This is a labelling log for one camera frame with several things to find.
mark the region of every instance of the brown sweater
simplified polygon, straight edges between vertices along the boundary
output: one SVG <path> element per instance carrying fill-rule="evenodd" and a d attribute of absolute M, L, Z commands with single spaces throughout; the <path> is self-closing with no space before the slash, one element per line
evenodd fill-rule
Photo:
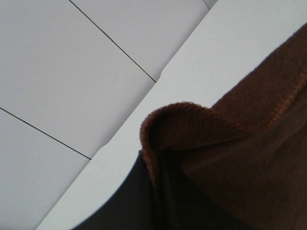
<path fill-rule="evenodd" d="M 167 153 L 250 226 L 306 230 L 306 84 L 307 24 L 212 108 L 183 102 L 151 113 L 141 141 L 158 199 L 157 156 Z"/>

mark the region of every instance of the black fabric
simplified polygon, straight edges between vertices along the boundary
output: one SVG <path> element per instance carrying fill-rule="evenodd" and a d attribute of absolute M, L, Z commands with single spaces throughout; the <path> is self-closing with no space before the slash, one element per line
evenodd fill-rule
<path fill-rule="evenodd" d="M 162 223 L 154 212 L 153 187 L 140 153 L 120 188 L 74 230 L 254 230 L 215 205 L 171 158 L 162 156 L 159 164 Z"/>

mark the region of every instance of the black garment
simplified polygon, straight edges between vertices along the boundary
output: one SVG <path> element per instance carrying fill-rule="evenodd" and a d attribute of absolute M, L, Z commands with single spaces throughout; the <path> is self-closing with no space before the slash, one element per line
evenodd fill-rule
<path fill-rule="evenodd" d="M 166 156 L 160 159 L 163 226 L 156 215 L 154 191 L 139 156 L 120 188 L 74 230 L 254 230 L 207 198 Z"/>

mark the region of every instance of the brown knit fabric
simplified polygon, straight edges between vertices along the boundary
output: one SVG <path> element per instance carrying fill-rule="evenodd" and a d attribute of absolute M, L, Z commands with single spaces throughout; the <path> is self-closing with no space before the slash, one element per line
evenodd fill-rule
<path fill-rule="evenodd" d="M 159 193 L 172 154 L 217 205 L 259 230 L 307 229 L 307 24 L 212 108 L 176 103 L 141 127 Z"/>

